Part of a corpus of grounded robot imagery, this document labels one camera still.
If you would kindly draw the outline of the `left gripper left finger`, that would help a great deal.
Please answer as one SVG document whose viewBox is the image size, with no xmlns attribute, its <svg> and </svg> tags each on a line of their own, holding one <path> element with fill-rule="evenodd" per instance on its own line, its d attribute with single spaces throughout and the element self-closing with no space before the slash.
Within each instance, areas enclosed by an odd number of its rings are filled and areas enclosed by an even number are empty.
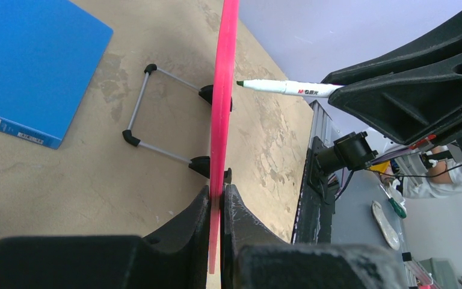
<svg viewBox="0 0 462 289">
<path fill-rule="evenodd" d="M 0 288 L 205 288 L 209 189 L 147 236 L 0 239 Z"/>
</svg>

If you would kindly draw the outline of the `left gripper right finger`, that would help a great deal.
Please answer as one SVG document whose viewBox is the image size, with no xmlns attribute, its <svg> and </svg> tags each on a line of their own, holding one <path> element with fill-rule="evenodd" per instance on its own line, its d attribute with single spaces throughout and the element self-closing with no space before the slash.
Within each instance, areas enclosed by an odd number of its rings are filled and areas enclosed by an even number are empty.
<svg viewBox="0 0 462 289">
<path fill-rule="evenodd" d="M 367 244 L 289 244 L 244 204 L 238 188 L 221 196 L 222 288 L 407 288 L 393 253 Z"/>
</svg>

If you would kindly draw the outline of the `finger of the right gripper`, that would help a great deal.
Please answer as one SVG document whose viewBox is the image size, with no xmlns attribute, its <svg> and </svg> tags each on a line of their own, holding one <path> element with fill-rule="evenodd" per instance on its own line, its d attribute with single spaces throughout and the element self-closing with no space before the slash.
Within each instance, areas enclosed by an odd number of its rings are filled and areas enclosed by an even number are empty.
<svg viewBox="0 0 462 289">
<path fill-rule="evenodd" d="M 462 10 L 419 38 L 380 57 L 329 73 L 325 84 L 348 85 L 432 64 L 462 63 Z"/>
<path fill-rule="evenodd" d="M 346 85 L 328 102 L 398 144 L 453 141 L 462 136 L 462 54 Z"/>
</svg>

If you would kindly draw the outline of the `white green marker pen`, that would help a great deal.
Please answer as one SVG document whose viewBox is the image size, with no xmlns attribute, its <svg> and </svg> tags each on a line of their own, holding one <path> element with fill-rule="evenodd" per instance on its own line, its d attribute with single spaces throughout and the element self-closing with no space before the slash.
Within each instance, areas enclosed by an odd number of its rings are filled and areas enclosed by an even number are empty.
<svg viewBox="0 0 462 289">
<path fill-rule="evenodd" d="M 236 81 L 236 84 L 259 92 L 278 93 L 290 96 L 308 96 L 315 98 L 328 98 L 342 85 L 321 84 L 312 82 L 277 81 L 270 79 L 249 79 Z"/>
</svg>

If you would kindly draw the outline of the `pink framed whiteboard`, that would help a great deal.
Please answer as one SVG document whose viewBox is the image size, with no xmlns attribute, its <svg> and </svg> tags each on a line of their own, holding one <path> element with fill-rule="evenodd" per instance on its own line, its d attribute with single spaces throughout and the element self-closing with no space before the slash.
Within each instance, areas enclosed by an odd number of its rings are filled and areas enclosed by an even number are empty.
<svg viewBox="0 0 462 289">
<path fill-rule="evenodd" d="M 229 117 L 234 84 L 236 37 L 239 1 L 223 2 L 215 58 L 214 88 L 211 109 L 211 162 L 209 195 L 211 201 L 208 273 L 215 273 L 220 227 L 220 197 L 224 184 Z"/>
</svg>

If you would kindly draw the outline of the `person in white shirt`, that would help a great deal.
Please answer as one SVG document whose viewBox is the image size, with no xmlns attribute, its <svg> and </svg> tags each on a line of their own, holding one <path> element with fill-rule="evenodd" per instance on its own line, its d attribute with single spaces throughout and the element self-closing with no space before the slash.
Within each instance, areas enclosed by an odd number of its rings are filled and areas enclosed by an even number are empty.
<svg viewBox="0 0 462 289">
<path fill-rule="evenodd" d="M 419 185 L 407 184 L 402 177 L 394 176 L 391 164 L 380 178 L 386 186 L 395 184 L 407 199 L 443 199 L 462 194 L 462 163 L 454 160 L 439 161 L 428 169 Z"/>
</svg>

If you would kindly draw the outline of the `white shoe sole object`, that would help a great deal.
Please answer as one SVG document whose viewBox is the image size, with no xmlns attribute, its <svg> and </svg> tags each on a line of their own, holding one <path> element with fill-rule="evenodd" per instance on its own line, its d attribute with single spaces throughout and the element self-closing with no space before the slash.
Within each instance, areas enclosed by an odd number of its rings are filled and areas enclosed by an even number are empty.
<svg viewBox="0 0 462 289">
<path fill-rule="evenodd" d="M 401 247 L 399 236 L 385 216 L 381 204 L 374 200 L 371 204 L 371 212 L 388 246 L 393 250 L 399 250 Z"/>
</svg>

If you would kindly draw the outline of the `blue folder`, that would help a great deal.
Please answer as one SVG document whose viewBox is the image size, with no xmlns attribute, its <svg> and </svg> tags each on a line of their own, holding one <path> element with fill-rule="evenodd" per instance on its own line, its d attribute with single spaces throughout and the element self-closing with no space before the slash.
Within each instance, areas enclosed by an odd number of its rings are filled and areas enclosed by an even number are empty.
<svg viewBox="0 0 462 289">
<path fill-rule="evenodd" d="M 0 1 L 0 132 L 58 149 L 112 34 L 71 1 Z"/>
</svg>

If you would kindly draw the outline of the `aluminium base frame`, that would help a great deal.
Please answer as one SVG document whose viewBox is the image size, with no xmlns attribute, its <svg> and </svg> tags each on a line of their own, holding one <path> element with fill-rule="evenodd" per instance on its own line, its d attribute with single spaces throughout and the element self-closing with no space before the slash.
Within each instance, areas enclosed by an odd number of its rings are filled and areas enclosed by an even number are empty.
<svg viewBox="0 0 462 289">
<path fill-rule="evenodd" d="M 317 101 L 310 104 L 310 107 L 313 116 L 292 230 L 292 244 L 331 242 L 334 195 L 339 188 L 338 185 L 328 185 L 329 175 L 319 171 L 315 160 L 318 152 L 327 149 L 324 141 L 326 137 L 331 136 L 332 122 Z"/>
</svg>

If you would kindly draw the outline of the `green handled screwdriver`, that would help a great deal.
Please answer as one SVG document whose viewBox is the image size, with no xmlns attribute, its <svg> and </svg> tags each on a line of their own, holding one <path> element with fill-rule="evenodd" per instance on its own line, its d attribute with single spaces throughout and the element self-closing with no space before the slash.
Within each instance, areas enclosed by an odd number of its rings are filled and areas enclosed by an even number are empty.
<svg viewBox="0 0 462 289">
<path fill-rule="evenodd" d="M 398 217 L 405 219 L 407 217 L 407 210 L 404 206 L 404 198 L 401 193 L 395 188 L 380 184 L 380 188 L 385 192 L 387 200 L 393 208 Z"/>
</svg>

